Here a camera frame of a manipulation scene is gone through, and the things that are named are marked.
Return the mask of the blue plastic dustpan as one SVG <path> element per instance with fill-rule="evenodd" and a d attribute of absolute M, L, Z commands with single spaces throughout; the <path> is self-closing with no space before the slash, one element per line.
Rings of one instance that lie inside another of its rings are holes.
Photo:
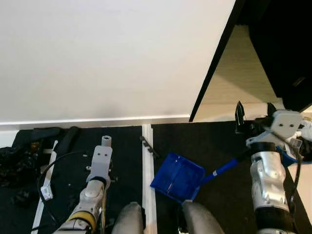
<path fill-rule="evenodd" d="M 184 156 L 169 153 L 156 172 L 150 187 L 178 203 L 193 201 L 203 184 L 233 169 L 250 156 L 248 152 L 242 153 L 218 169 L 207 173 L 202 166 Z"/>

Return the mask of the white plastic bag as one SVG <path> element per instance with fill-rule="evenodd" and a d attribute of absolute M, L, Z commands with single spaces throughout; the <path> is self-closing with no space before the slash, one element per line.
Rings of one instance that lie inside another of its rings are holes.
<path fill-rule="evenodd" d="M 312 141 L 312 121 L 303 119 L 300 123 L 302 127 L 299 128 L 300 136 L 307 141 Z"/>

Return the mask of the blue round trash bin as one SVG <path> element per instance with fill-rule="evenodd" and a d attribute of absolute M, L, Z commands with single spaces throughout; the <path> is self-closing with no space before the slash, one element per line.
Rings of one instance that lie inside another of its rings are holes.
<path fill-rule="evenodd" d="M 312 120 L 309 117 L 304 117 L 303 119 Z M 302 156 L 302 164 L 312 164 L 312 141 L 307 141 L 304 138 L 300 136 L 299 129 L 294 134 L 294 136 L 287 139 L 287 142 L 290 143 L 290 145 L 294 146 L 295 149 L 298 149 L 299 153 Z M 292 149 L 292 147 L 285 146 L 282 148 L 282 161 L 281 163 L 285 167 L 289 167 L 292 164 L 296 163 L 296 156 Z"/>

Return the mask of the silver robot right leg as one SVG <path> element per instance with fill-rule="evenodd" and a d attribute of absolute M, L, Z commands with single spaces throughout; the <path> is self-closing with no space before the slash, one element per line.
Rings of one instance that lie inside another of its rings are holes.
<path fill-rule="evenodd" d="M 186 200 L 181 204 L 183 230 L 187 234 L 225 234 L 216 217 L 205 206 Z"/>

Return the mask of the silver robot leg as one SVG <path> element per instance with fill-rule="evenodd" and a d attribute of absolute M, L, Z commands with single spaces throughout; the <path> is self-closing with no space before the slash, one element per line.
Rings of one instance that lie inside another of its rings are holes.
<path fill-rule="evenodd" d="M 183 230 L 187 234 L 225 234 L 216 217 L 205 206 L 186 200 L 181 204 Z"/>
<path fill-rule="evenodd" d="M 144 219 L 143 207 L 132 201 L 120 210 L 111 234 L 143 234 Z"/>

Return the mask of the silver robot left leg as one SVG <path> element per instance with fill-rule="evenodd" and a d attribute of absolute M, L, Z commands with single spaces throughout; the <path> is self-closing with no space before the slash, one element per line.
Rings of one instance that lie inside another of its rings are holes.
<path fill-rule="evenodd" d="M 120 210 L 111 234 L 143 234 L 144 219 L 143 207 L 132 201 Z"/>

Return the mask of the black sandal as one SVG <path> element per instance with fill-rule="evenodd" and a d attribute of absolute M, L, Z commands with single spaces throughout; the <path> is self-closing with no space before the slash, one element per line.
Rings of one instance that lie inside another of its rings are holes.
<path fill-rule="evenodd" d="M 49 127 L 49 128 L 35 128 L 31 132 L 30 141 L 38 142 L 42 139 L 57 136 L 62 132 L 62 128 Z"/>
<path fill-rule="evenodd" d="M 63 138 L 61 139 L 60 143 L 56 146 L 56 152 L 58 154 L 66 154 L 69 153 L 76 137 L 80 133 L 81 128 L 72 126 L 70 127 L 64 134 Z"/>

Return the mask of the small white box device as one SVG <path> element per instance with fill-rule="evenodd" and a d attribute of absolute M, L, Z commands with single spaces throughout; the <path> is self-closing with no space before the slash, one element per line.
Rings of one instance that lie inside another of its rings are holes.
<path fill-rule="evenodd" d="M 40 187 L 40 192 L 42 200 L 44 201 L 49 201 L 54 197 L 49 181 L 45 181 L 43 183 L 43 185 Z"/>

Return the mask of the black garbage bag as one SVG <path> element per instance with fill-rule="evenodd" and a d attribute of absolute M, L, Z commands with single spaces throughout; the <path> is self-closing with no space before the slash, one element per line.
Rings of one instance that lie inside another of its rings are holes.
<path fill-rule="evenodd" d="M 24 147 L 0 148 L 0 188 L 20 187 L 33 180 L 37 158 Z"/>

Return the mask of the black door frame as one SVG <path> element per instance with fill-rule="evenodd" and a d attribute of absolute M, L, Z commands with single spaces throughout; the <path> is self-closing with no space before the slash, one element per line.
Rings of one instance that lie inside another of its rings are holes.
<path fill-rule="evenodd" d="M 228 20 L 223 29 L 223 33 L 221 34 L 220 40 L 218 41 L 216 50 L 214 52 L 214 56 L 210 62 L 209 69 L 201 85 L 200 92 L 198 93 L 197 99 L 190 113 L 189 122 L 194 121 L 194 118 L 201 106 L 201 102 L 207 92 L 207 89 L 212 80 L 212 77 L 214 76 L 214 73 L 217 69 L 218 63 L 221 60 L 221 56 L 223 55 L 225 51 L 225 47 L 227 46 L 231 33 L 236 25 L 238 18 L 240 17 L 241 11 L 243 7 L 245 6 L 246 2 L 247 0 L 234 0 L 233 8 L 231 10 L 230 15 L 228 16 Z"/>

